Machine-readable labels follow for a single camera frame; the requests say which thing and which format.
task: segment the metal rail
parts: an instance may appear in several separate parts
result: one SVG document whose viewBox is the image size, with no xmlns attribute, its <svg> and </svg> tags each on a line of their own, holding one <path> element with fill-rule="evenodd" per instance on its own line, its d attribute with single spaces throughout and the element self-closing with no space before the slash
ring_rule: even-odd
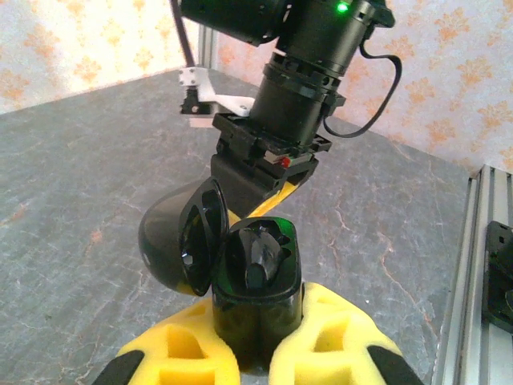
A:
<svg viewBox="0 0 513 385">
<path fill-rule="evenodd" d="M 217 33 L 206 26 L 200 25 L 198 38 L 198 65 L 204 68 L 216 66 Z"/>
<path fill-rule="evenodd" d="M 513 384 L 513 337 L 481 316 L 490 221 L 513 226 L 513 186 L 511 174 L 484 166 L 479 176 L 469 181 L 460 259 L 434 385 Z"/>
</svg>

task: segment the black cable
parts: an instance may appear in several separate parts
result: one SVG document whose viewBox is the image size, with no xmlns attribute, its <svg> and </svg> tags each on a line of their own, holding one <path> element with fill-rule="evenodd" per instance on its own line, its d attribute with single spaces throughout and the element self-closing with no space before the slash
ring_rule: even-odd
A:
<svg viewBox="0 0 513 385">
<path fill-rule="evenodd" d="M 195 67 L 194 56 L 192 55 L 191 45 L 187 39 L 187 32 L 185 31 L 184 20 L 182 20 L 182 11 L 180 10 L 180 4 L 178 0 L 169 0 L 171 3 L 171 9 L 173 18 L 175 19 L 176 32 L 178 32 L 178 38 L 180 39 L 180 45 L 185 56 L 185 63 L 187 67 Z"/>
<path fill-rule="evenodd" d="M 397 86 L 399 84 L 399 80 L 401 80 L 402 63 L 401 63 L 401 59 L 398 56 L 395 56 L 395 55 L 380 55 L 380 56 L 369 55 L 369 53 L 363 47 L 364 44 L 365 44 L 365 40 L 363 40 L 360 43 L 360 53 L 362 54 L 362 56 L 364 58 L 366 58 L 366 59 L 388 59 L 394 64 L 394 66 L 395 66 L 394 82 L 392 83 L 392 87 L 388 91 L 388 94 L 386 95 L 385 100 L 383 100 L 382 105 L 379 106 L 379 108 L 376 111 L 376 113 L 374 114 L 374 116 L 372 118 L 370 118 L 370 120 L 367 122 L 367 124 L 365 126 L 363 126 L 362 128 L 360 128 L 359 130 L 357 130 L 355 132 L 351 132 L 349 134 L 339 134 L 338 132 L 335 132 L 334 130 L 332 130 L 331 128 L 328 127 L 328 124 L 326 123 L 327 116 L 325 116 L 325 118 L 322 121 L 322 123 L 324 124 L 324 129 L 331 135 L 338 136 L 339 138 L 346 138 L 346 139 L 356 138 L 357 136 L 360 136 L 361 134 L 367 132 L 369 130 L 369 128 L 371 128 L 372 125 L 376 122 L 376 120 L 378 120 L 378 118 L 381 116 L 383 111 L 385 111 L 386 105 L 390 101 L 392 94 L 394 93 L 395 89 L 397 88 Z"/>
</svg>

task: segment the yellow strip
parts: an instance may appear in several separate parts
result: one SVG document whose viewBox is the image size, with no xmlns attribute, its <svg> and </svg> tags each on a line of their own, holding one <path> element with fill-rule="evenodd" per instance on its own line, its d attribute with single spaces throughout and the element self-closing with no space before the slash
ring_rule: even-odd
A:
<svg viewBox="0 0 513 385">
<path fill-rule="evenodd" d="M 247 218 L 254 218 L 254 217 L 262 217 L 272 209 L 274 209 L 276 206 L 278 206 L 282 201 L 285 200 L 286 197 L 288 197 L 290 194 L 292 194 L 296 189 L 299 187 L 299 184 L 292 184 L 290 182 L 285 182 L 283 185 L 283 188 L 281 191 L 279 191 L 276 195 L 273 197 L 270 197 L 268 200 L 263 202 L 260 206 L 258 206 L 256 209 L 250 213 Z M 230 227 L 235 225 L 238 221 L 240 221 L 240 218 L 230 210 L 228 211 L 228 219 L 230 222 Z"/>
</svg>

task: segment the green indicator light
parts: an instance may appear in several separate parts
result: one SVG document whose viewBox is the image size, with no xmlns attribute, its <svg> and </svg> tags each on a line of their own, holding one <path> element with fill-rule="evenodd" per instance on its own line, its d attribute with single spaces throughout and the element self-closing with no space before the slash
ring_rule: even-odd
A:
<svg viewBox="0 0 513 385">
<path fill-rule="evenodd" d="M 346 12 L 348 9 L 349 9 L 349 6 L 345 2 L 341 2 L 337 6 L 337 11 L 340 12 L 340 13 Z"/>
</svg>

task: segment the black plastic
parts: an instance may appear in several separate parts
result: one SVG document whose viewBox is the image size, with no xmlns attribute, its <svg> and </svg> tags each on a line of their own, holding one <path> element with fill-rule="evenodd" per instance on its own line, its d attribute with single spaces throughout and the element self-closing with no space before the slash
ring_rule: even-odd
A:
<svg viewBox="0 0 513 385">
<path fill-rule="evenodd" d="M 198 98 L 198 89 L 189 87 L 186 91 L 184 102 L 180 106 L 182 115 L 209 115 L 212 113 L 212 104 L 200 102 Z"/>
<path fill-rule="evenodd" d="M 186 18 L 259 46 L 277 36 L 290 0 L 182 0 Z"/>
<path fill-rule="evenodd" d="M 346 12 L 337 12 L 338 1 L 296 0 L 285 22 L 277 49 L 344 75 L 375 8 L 366 0 L 353 0 Z"/>
<path fill-rule="evenodd" d="M 139 226 L 139 248 L 147 268 L 165 286 L 204 295 L 228 212 L 214 178 L 189 184 L 157 201 Z"/>
<path fill-rule="evenodd" d="M 212 124 L 221 131 L 217 154 L 211 159 L 212 175 L 219 181 L 229 209 L 239 217 L 248 216 L 280 191 L 286 181 L 305 183 L 318 165 L 313 154 L 331 148 L 331 142 L 322 136 L 315 136 L 310 146 L 293 145 L 259 132 L 250 119 L 233 114 L 217 114 Z M 266 152 L 312 156 L 306 162 L 284 167 L 264 159 Z"/>
<path fill-rule="evenodd" d="M 402 356 L 381 346 L 368 346 L 367 351 L 386 385 L 423 385 Z"/>
<path fill-rule="evenodd" d="M 92 385 L 128 385 L 143 361 L 142 351 L 129 351 L 111 360 Z"/>
<path fill-rule="evenodd" d="M 392 11 L 386 7 L 385 0 L 371 0 L 370 3 L 374 8 L 376 8 L 376 12 L 373 16 L 375 26 L 380 26 L 383 28 L 394 27 L 395 18 L 392 14 Z"/>
<path fill-rule="evenodd" d="M 270 364 L 301 324 L 301 261 L 296 230 L 276 217 L 231 229 L 212 280 L 214 326 L 243 367 Z"/>
<path fill-rule="evenodd" d="M 301 60 L 274 54 L 264 75 L 249 118 L 297 146 L 311 145 L 322 118 L 345 101 L 339 79 Z"/>
<path fill-rule="evenodd" d="M 492 221 L 486 251 L 483 317 L 513 334 L 513 228 Z"/>
</svg>

